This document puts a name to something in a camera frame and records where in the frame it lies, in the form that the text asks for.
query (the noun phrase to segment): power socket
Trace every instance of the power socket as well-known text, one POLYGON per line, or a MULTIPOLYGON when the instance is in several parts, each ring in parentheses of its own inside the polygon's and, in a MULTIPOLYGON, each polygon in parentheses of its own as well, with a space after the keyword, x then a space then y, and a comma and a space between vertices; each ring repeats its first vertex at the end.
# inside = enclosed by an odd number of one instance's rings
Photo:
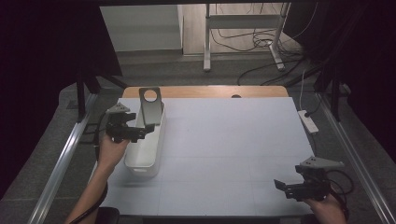
POLYGON ((317 133, 319 131, 317 125, 315 125, 314 121, 310 117, 306 118, 305 113, 305 110, 298 111, 300 119, 303 122, 305 128, 309 131, 309 133, 317 133))

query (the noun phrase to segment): white wall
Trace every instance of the white wall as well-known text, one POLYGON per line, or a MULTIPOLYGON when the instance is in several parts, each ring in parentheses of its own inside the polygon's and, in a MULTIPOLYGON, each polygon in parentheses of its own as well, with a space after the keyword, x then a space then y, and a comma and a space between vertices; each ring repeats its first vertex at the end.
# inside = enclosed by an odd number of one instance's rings
POLYGON ((177 6, 101 7, 115 51, 181 49, 177 6))

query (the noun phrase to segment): white table surface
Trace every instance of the white table surface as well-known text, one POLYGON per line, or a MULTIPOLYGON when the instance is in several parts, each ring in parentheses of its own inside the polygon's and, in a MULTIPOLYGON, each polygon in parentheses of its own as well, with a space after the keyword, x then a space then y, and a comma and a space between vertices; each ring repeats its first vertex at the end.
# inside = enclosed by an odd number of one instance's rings
MULTIPOLYGON (((120 102, 139 110, 138 99, 120 102)), ((121 161, 102 206, 117 207, 122 215, 165 217, 312 213, 274 184, 274 179, 302 183, 294 166, 313 155, 291 98, 163 102, 167 124, 160 172, 141 180, 121 161)))

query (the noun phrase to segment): gray floor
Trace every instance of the gray floor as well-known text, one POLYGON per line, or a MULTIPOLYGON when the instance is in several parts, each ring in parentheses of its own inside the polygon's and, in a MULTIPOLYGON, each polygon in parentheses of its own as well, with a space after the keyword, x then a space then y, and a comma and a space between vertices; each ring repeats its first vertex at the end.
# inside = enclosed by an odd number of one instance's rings
MULTIPOLYGON (((215 55, 212 58, 212 71, 206 73, 203 71, 201 57, 181 56, 173 51, 164 51, 160 54, 155 52, 121 53, 119 59, 123 73, 121 79, 134 86, 235 85, 238 76, 245 71, 272 62, 270 55, 265 53, 215 55)), ((292 65, 293 63, 287 64, 287 68, 290 69, 292 65)), ((309 66, 309 63, 303 63, 295 72, 287 76, 286 80, 300 75, 309 66)), ((259 85, 269 78, 278 76, 279 73, 271 66, 246 75, 241 79, 241 83, 259 85)), ((304 82, 302 108, 308 111, 314 110, 318 105, 318 99, 312 89, 314 81, 315 77, 311 77, 304 82)), ((101 112, 114 105, 122 94, 122 89, 112 83, 102 79, 100 82, 103 90, 95 104, 90 122, 96 122, 101 112)), ((285 80, 280 80, 273 85, 283 82, 285 80)), ((300 84, 288 89, 296 108, 299 107, 300 90, 300 84)), ((75 125, 77 119, 75 102, 76 88, 72 85, 61 92, 60 104, 47 131, 0 202, 0 223, 26 223, 29 219, 75 125)), ((394 210, 396 207, 395 163, 354 115, 347 105, 347 98, 340 99, 340 114, 349 138, 388 200, 389 206, 394 210)), ((343 161, 346 164, 344 170, 352 177, 356 185, 355 191, 348 196, 348 207, 351 211, 349 223, 382 223, 323 111, 320 109, 312 115, 312 118, 320 131, 313 137, 308 135, 308 139, 317 152, 317 156, 343 161)), ((81 141, 88 142, 91 138, 86 135, 81 141)), ((92 145, 79 144, 45 223, 60 223, 64 220, 83 191, 91 174, 94 160, 92 145)), ((343 184, 347 183, 343 179, 339 181, 343 184)), ((122 217, 120 223, 141 223, 141 221, 140 217, 122 217)), ((298 219, 284 218, 281 223, 298 223, 298 219)))

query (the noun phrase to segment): metal rail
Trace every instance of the metal rail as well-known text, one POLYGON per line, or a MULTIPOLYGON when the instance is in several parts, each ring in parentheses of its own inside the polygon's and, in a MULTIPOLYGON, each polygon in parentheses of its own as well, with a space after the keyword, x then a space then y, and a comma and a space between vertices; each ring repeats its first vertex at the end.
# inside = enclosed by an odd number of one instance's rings
POLYGON ((67 139, 64 149, 53 168, 52 174, 49 177, 46 187, 38 199, 35 209, 29 218, 28 223, 43 223, 47 216, 50 206, 55 197, 58 188, 61 185, 64 174, 66 173, 67 167, 73 157, 75 149, 77 147, 79 138, 84 132, 85 126, 90 118, 93 105, 97 99, 96 94, 90 94, 86 104, 86 113, 83 120, 80 123, 76 123, 69 138, 67 139))
POLYGON ((389 208, 387 200, 361 160, 361 157, 347 136, 347 132, 345 131, 343 125, 341 122, 336 121, 333 117, 332 112, 329 109, 329 102, 326 98, 323 98, 319 94, 317 94, 317 97, 319 100, 323 101, 321 107, 330 124, 332 125, 335 134, 340 140, 347 157, 349 158, 359 180, 361 181, 361 184, 366 190, 366 193, 369 196, 376 212, 378 213, 378 216, 381 218, 382 223, 395 224, 396 220, 389 208))

